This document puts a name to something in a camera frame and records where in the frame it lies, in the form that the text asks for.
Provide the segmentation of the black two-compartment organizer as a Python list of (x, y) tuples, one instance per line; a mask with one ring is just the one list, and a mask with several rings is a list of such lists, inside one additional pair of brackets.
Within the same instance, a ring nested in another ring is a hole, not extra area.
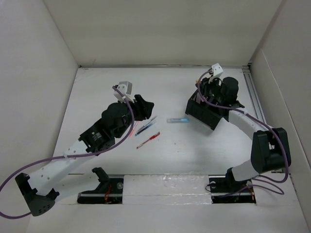
[[(208, 102), (217, 106), (244, 108), (244, 106), (237, 100), (238, 91), (238, 89), (226, 90), (223, 93), (209, 93), (204, 97)], [(206, 104), (201, 100), (199, 93), (196, 90), (188, 100), (185, 113), (193, 116), (214, 130), (222, 118), (228, 121), (229, 110)]]

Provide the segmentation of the red gel pen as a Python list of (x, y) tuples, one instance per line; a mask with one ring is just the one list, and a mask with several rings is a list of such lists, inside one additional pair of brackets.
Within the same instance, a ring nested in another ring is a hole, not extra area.
[(159, 135), (160, 135), (160, 132), (154, 134), (153, 136), (151, 136), (150, 138), (148, 138), (146, 141), (144, 141), (144, 142), (142, 142), (140, 145), (138, 145), (138, 146), (136, 147), (136, 149), (141, 148), (144, 144), (146, 144), (147, 142), (149, 142), (149, 141), (151, 141), (151, 140), (157, 138)]

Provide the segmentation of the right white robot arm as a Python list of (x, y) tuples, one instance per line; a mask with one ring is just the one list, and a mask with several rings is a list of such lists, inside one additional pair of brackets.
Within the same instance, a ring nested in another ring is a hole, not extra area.
[(238, 101), (238, 90), (239, 82), (233, 77), (221, 80), (201, 76), (189, 100), (194, 104), (192, 116), (212, 130), (224, 119), (252, 141), (250, 158), (227, 170), (225, 186), (230, 191), (236, 191), (242, 184), (257, 177), (263, 178), (266, 183), (284, 183), (289, 177), (291, 165), (287, 132), (249, 114)]

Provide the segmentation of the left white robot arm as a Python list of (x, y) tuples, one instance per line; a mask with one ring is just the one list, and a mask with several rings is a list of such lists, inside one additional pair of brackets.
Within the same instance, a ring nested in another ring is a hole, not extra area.
[(135, 121), (151, 117), (153, 102), (141, 95), (133, 100), (118, 95), (118, 101), (102, 112), (101, 118), (84, 131), (61, 156), (54, 157), (41, 169), (30, 174), (19, 173), (15, 177), (17, 186), (32, 216), (40, 216), (49, 211), (57, 201), (74, 189), (74, 184), (62, 180), (83, 163), (112, 150), (116, 139), (123, 142), (124, 133)]

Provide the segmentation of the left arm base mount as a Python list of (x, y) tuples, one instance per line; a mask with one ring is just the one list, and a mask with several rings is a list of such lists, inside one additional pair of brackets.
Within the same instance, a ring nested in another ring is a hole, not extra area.
[(109, 183), (103, 188), (84, 191), (78, 194), (78, 204), (122, 204), (123, 176), (110, 177)]

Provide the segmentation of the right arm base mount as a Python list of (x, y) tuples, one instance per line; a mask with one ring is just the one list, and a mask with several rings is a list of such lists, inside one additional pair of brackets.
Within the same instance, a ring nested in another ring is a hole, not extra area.
[(215, 175), (209, 176), (208, 181), (205, 189), (211, 195), (212, 204), (256, 203), (251, 180), (230, 185), (225, 176)]

